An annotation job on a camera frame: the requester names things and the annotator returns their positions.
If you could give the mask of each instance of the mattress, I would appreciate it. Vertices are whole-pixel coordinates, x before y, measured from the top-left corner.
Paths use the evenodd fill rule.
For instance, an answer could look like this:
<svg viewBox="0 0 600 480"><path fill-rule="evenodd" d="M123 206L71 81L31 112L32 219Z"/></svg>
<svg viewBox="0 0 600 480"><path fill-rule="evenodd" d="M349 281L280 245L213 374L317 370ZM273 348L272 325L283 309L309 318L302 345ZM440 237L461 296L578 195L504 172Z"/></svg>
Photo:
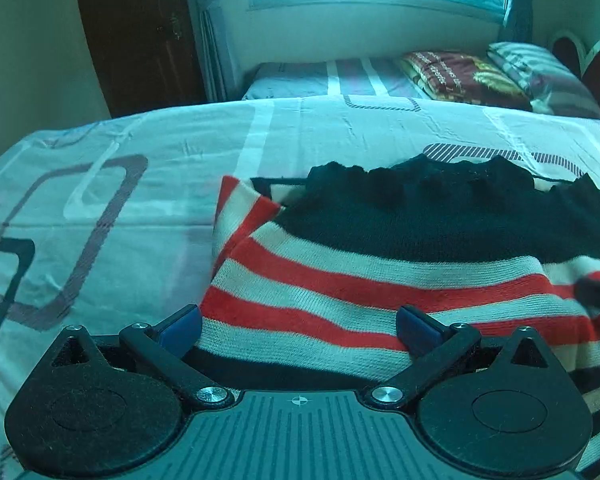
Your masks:
<svg viewBox="0 0 600 480"><path fill-rule="evenodd" d="M304 177L332 160L370 170L419 153L501 155L600 188L600 121L390 96L168 108L14 145L0 158L0 302L18 263L25 272L0 304L0 480L21 471L4 412L63 326L117 333L200 301L223 175Z"/></svg>
<svg viewBox="0 0 600 480"><path fill-rule="evenodd" d="M244 99L319 95L429 97L394 59L341 59L322 63L265 63Z"/></svg>

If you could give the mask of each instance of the windowsill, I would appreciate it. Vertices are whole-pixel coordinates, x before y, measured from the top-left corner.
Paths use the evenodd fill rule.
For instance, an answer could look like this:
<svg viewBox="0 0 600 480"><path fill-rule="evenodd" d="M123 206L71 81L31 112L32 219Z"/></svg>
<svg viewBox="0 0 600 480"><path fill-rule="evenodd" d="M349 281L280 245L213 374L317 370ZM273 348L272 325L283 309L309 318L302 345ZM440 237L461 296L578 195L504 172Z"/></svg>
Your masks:
<svg viewBox="0 0 600 480"><path fill-rule="evenodd" d="M495 23L502 23L505 14L504 10L488 9L487 7L462 0L251 0L250 10L336 3L418 7L447 12L449 14L457 14L460 16L469 16L471 18Z"/></svg>

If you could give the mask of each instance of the ribbed plastic surface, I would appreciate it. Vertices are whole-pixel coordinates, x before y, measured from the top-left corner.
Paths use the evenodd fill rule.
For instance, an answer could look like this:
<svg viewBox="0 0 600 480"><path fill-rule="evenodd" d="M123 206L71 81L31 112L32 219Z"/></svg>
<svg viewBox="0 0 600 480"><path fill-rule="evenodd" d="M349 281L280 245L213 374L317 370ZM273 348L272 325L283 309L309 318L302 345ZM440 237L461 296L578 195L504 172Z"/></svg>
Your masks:
<svg viewBox="0 0 600 480"><path fill-rule="evenodd" d="M27 474L27 480L43 478ZM193 418L171 449L124 480L469 480L427 451L398 413L353 392L247 392ZM571 474L555 480L573 480Z"/></svg>

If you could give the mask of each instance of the striped sweater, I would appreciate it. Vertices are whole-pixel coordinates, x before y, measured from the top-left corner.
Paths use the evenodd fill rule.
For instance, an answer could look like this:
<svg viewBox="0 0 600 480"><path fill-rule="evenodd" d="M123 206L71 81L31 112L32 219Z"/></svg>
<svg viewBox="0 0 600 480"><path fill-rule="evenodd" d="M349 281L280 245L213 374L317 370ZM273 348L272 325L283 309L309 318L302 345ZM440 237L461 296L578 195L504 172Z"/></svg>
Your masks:
<svg viewBox="0 0 600 480"><path fill-rule="evenodd" d="M395 311L418 307L483 335L535 327L580 389L594 434L579 465L600 478L600 191L546 182L497 157L421 155L365 172L222 181L213 278L192 364L236 389L359 389L410 364Z"/></svg>

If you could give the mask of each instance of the wooden door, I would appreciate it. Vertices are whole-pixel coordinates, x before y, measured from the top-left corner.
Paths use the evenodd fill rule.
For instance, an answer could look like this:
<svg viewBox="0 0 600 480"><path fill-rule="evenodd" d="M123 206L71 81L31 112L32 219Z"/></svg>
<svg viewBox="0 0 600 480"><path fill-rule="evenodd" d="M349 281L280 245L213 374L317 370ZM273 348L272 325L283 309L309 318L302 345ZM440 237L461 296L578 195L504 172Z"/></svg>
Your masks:
<svg viewBox="0 0 600 480"><path fill-rule="evenodd" d="M206 102L187 0L78 0L112 117Z"/></svg>

